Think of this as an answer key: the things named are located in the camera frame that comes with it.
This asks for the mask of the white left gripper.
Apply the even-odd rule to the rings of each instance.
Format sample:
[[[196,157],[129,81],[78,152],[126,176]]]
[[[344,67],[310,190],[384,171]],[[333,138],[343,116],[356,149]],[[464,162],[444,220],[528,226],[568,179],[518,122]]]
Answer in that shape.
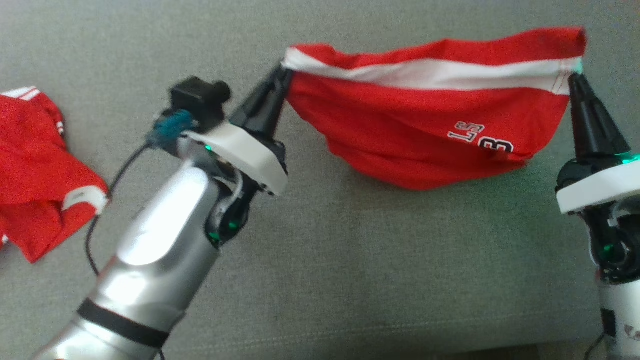
[[[231,114],[229,121],[223,120],[203,134],[186,130],[185,136],[210,148],[217,157],[265,186],[268,192],[281,196],[288,184],[288,174],[276,155],[261,142],[275,143],[293,76],[294,71],[276,64]]]

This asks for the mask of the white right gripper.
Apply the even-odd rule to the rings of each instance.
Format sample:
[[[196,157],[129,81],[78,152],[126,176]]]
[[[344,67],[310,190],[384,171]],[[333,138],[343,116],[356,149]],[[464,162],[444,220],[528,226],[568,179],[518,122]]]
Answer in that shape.
[[[562,214],[638,199],[640,161],[583,73],[570,75],[570,113],[576,159],[557,176]]]

